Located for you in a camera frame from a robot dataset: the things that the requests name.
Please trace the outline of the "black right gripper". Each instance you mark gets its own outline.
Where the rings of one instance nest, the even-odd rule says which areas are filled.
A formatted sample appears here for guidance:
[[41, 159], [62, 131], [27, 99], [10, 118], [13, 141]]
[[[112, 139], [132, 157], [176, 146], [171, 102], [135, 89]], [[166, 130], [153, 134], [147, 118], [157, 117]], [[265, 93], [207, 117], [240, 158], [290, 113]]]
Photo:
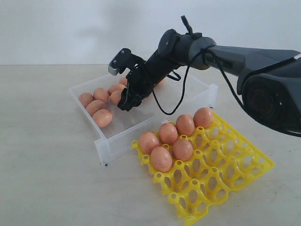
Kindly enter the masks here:
[[127, 57], [125, 67], [130, 69], [126, 76], [127, 88], [122, 90], [117, 105], [123, 111], [138, 107], [159, 82], [179, 67], [178, 63], [160, 56], [157, 50], [146, 61], [130, 51]]

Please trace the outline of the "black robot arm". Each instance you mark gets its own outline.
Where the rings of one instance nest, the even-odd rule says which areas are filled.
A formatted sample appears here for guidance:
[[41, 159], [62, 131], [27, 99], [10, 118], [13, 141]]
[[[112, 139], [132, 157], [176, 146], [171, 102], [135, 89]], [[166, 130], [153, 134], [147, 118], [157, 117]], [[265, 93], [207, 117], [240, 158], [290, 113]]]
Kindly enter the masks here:
[[301, 56], [295, 50], [218, 46], [201, 33], [179, 34], [167, 30], [157, 50], [144, 60], [123, 48], [108, 70], [117, 75], [129, 69], [127, 87], [118, 107], [137, 107], [170, 73], [181, 66], [218, 69], [237, 77], [231, 92], [241, 108], [255, 121], [280, 133], [301, 134]]

